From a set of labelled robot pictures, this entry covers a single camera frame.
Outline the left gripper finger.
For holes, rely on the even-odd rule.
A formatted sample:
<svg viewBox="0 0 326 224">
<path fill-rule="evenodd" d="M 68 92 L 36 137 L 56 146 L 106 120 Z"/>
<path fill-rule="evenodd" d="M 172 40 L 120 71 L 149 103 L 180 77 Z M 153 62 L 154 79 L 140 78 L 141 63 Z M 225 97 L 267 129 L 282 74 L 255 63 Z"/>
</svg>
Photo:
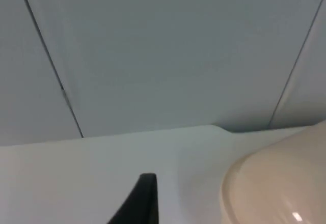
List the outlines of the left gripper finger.
<svg viewBox="0 0 326 224">
<path fill-rule="evenodd" d="M 143 173 L 108 224 L 158 224 L 158 189 L 154 173 Z"/>
</svg>

